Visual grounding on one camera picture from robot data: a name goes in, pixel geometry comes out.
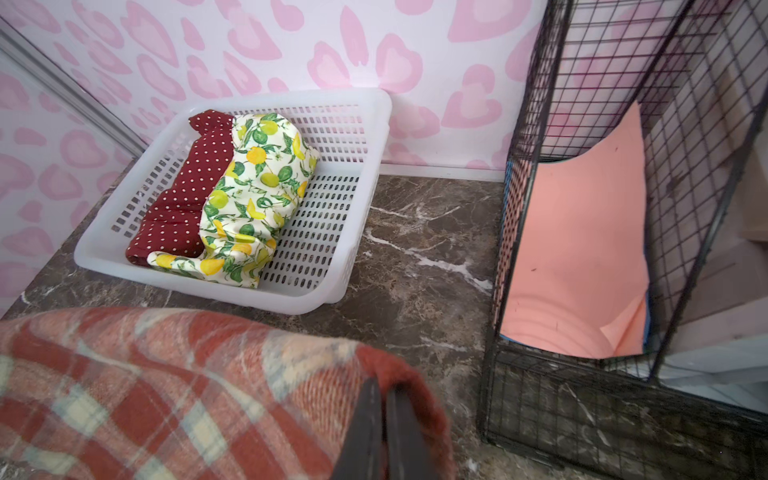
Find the red plaid skirt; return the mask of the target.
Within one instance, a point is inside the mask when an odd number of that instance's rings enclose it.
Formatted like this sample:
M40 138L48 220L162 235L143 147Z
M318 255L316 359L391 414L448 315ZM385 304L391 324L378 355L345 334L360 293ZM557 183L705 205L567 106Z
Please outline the red plaid skirt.
M94 307L1 325L1 457L34 479L329 479L363 382L407 392L437 470L451 428L419 372L346 339L218 312Z

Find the lemon print skirt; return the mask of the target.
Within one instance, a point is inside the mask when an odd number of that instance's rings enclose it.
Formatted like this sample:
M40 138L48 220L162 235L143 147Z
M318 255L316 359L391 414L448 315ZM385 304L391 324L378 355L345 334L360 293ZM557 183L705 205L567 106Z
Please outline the lemon print skirt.
M232 116L232 161L203 207L203 253L153 252L147 267L254 289L281 230L303 203L320 154L277 112Z

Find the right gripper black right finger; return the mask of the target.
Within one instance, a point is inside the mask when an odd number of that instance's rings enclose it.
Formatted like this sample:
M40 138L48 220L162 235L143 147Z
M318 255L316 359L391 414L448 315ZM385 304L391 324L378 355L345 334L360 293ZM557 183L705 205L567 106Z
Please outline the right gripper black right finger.
M388 478L391 480L435 480L431 460L412 402L402 387L390 390L385 413Z

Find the red polka dot skirt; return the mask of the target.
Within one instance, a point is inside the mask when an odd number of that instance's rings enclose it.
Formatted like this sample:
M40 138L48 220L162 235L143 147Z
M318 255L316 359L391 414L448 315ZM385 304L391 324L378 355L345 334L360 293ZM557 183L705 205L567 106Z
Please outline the red polka dot skirt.
M234 120L216 110L189 119L199 137L171 186L148 208L125 252L130 263L147 267L153 252L185 257L203 253L199 235L203 207L232 161Z

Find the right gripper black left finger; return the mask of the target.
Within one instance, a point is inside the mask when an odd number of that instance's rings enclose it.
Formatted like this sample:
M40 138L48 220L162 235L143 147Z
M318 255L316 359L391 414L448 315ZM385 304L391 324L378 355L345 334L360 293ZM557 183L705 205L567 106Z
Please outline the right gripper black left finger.
M330 478L381 479L382 444L382 397L379 383L372 377L366 379L361 386L340 455Z

